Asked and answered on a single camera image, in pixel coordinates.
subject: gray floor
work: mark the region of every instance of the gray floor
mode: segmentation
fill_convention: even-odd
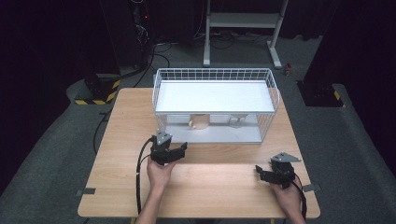
[[[345,107],[307,107],[296,80],[304,78],[320,39],[280,38],[276,49],[282,63],[291,63],[292,74],[275,70],[269,52],[261,41],[245,37],[227,49],[212,48],[211,67],[266,67],[273,70],[290,121],[303,153],[311,180],[322,190],[317,192],[321,216],[308,223],[396,223],[396,181],[376,152],[364,131],[345,88],[340,92]],[[230,42],[213,41],[215,47]],[[161,45],[156,50],[170,61],[171,67],[202,67],[203,47],[179,44]],[[154,58],[154,68],[167,61]],[[138,87],[151,87],[149,71]],[[132,87],[139,75],[121,81],[121,88]],[[82,81],[67,94],[73,101]],[[77,213],[79,189],[84,189],[97,146],[105,131],[104,123],[95,140],[95,129],[112,105],[74,105],[48,128],[15,175],[0,199],[0,223],[83,223]],[[129,218],[92,218],[89,223],[129,223]]]

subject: hand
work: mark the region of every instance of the hand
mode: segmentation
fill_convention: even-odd
[[[158,164],[153,161],[151,157],[148,157],[148,179],[151,184],[151,190],[160,189],[164,190],[169,183],[171,173],[176,161],[170,162],[165,166]]]
[[[298,178],[295,178],[293,182],[301,188],[301,183]],[[303,215],[301,214],[300,191],[292,184],[286,189],[282,189],[280,185],[276,184],[271,184],[271,187],[275,192],[280,207],[283,209],[286,216],[288,216],[291,223],[305,223]]]

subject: white metal stand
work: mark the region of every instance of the white metal stand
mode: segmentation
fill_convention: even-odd
[[[248,27],[248,28],[272,28],[273,38],[267,41],[268,49],[274,62],[275,68],[281,68],[275,45],[279,30],[285,17],[286,7],[289,0],[284,0],[279,13],[211,13],[210,0],[207,0],[204,67],[210,67],[210,28],[211,27]]]

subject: wooden tabletop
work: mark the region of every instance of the wooden tabletop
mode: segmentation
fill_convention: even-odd
[[[156,133],[152,88],[122,89],[99,147],[78,214],[82,217],[137,217],[135,169],[141,147]],[[144,155],[149,154],[151,144]],[[180,147],[172,144],[170,148]],[[268,183],[260,181],[255,165],[271,170],[268,161],[285,151],[303,185],[310,184],[304,158],[281,101],[262,144],[189,144],[186,158],[172,173],[159,217],[284,217]],[[141,169],[141,199],[149,193],[147,161]],[[305,193],[307,217],[320,210],[313,191]]]

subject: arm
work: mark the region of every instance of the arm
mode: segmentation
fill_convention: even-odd
[[[294,183],[300,188],[301,184],[298,179],[294,179]],[[292,224],[305,224],[303,215],[301,214],[301,198],[300,192],[293,185],[287,189],[282,189],[279,185],[271,184],[275,192],[280,207]]]
[[[150,191],[135,224],[155,224],[158,211],[160,210],[163,192],[171,178],[172,169],[176,162],[173,161],[165,166],[161,166],[148,157],[148,179],[150,182]]]

